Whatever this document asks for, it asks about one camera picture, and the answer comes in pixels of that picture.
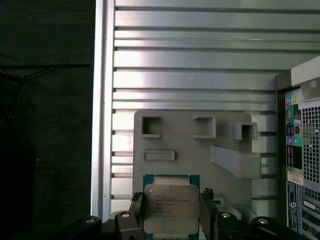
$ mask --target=gray plastic bracket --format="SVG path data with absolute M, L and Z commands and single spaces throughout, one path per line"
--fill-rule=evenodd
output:
M 257 140 L 258 125 L 256 122 L 238 122 L 231 125 L 231 138 L 235 140 Z
M 196 121 L 199 133 L 192 135 L 194 139 L 215 139 L 217 137 L 217 123 L 213 115 L 196 115 L 192 118 Z
M 247 224 L 251 224 L 251 220 L 257 217 L 257 214 L 248 205 L 232 205 L 238 212 L 241 213 L 241 220 Z
M 239 179 L 261 178 L 261 157 L 211 145 L 211 163 L 233 173 Z
M 152 125 L 160 121 L 161 117 L 159 115 L 144 115 L 141 120 L 141 136 L 143 138 L 160 138 L 159 133 L 152 131 Z

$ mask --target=ventilation grille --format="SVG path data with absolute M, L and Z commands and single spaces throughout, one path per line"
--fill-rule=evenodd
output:
M 302 229 L 314 238 L 320 239 L 320 232 L 318 232 L 316 229 L 314 229 L 312 226 L 309 226 L 305 222 L 302 223 Z
M 320 107 L 302 109 L 304 178 L 319 183 Z
M 310 213 L 302 210 L 302 217 L 308 220 L 310 223 L 320 226 L 320 219 L 316 218 L 315 216 L 311 215 Z
M 307 195 L 310 198 L 313 198 L 315 200 L 320 201 L 320 192 L 317 192 L 317 191 L 311 190 L 309 188 L 303 187 L 302 188 L 302 193 Z

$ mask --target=ribbed metal wall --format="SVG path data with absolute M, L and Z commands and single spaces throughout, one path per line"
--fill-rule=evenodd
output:
M 135 111 L 223 110 L 258 123 L 252 151 L 265 178 L 252 181 L 252 208 L 274 216 L 274 76 L 319 55 L 320 2 L 116 0 L 114 9 L 112 96 L 105 90 L 113 132 L 104 139 L 112 150 L 111 212 L 130 205 Z

